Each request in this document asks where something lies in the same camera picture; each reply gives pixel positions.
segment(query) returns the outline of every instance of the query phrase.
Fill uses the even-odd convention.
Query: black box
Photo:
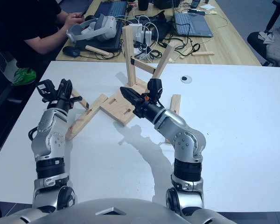
[[[154,6],[156,6],[158,9],[171,8],[172,1],[174,8],[177,8],[179,6],[180,0],[154,0]]]

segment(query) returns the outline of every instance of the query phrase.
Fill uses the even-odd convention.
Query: wooden table
[[[94,15],[100,2],[102,0],[93,0],[91,3],[87,13],[85,16]],[[200,47],[200,51],[213,51],[215,55],[213,56],[188,56],[185,59],[180,59],[179,54],[175,52],[171,58],[176,59],[175,63],[194,63],[194,64],[234,64],[234,65],[257,65],[260,66],[258,59],[246,45],[245,41],[236,31],[234,26],[231,24],[229,19],[226,17],[224,12],[221,10],[219,5],[215,0],[210,0],[209,3],[216,8],[214,9],[218,15],[215,14],[207,14],[205,15],[205,19],[213,32],[214,36],[209,39],[207,37],[191,37],[194,43],[202,43]],[[149,4],[147,11],[139,11],[137,7],[134,7],[129,15],[139,15],[145,14],[147,16],[153,16],[160,12],[160,10],[153,6],[153,4]],[[166,16],[172,16],[171,8],[165,10]],[[226,25],[226,21],[221,18],[224,17],[228,21],[228,25],[226,27],[218,28],[220,26]],[[74,46],[69,40],[66,42],[64,46]],[[157,46],[157,50],[164,52],[165,49]],[[84,56],[94,56],[93,53],[90,52],[82,52]],[[57,58],[58,61],[98,61],[96,59],[89,59],[85,57],[69,57],[59,52]],[[106,60],[109,62],[125,62],[123,54],[120,54],[118,57],[113,58],[111,60]]]

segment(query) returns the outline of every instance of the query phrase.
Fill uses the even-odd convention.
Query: laptop
[[[176,13],[174,10],[173,1],[175,0],[171,0],[172,3],[171,8],[172,8],[174,25],[175,25],[177,35],[201,36],[201,37],[213,36],[203,15],[190,14],[190,13]]]
[[[85,46],[89,45],[104,51],[108,52],[117,52],[120,48],[120,36],[121,36],[121,30],[123,27],[122,21],[117,21],[116,25],[116,36],[112,39],[109,39],[107,41],[101,42],[96,40],[95,38],[92,40],[81,40],[76,42],[76,48],[79,48],[80,50],[85,50]]]
[[[114,17],[125,15],[126,5],[127,1],[102,1],[99,4],[94,16],[98,18],[100,14],[111,15]]]

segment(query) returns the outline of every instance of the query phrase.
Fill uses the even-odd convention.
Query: white vr headset
[[[97,19],[72,25],[66,31],[66,35],[73,43],[80,40],[91,40],[94,37],[103,42],[115,37],[116,20],[113,16],[101,14]]]

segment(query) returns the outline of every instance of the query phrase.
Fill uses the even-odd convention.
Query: green bag
[[[18,69],[14,74],[14,81],[11,85],[26,85],[36,79],[36,72],[31,68]]]

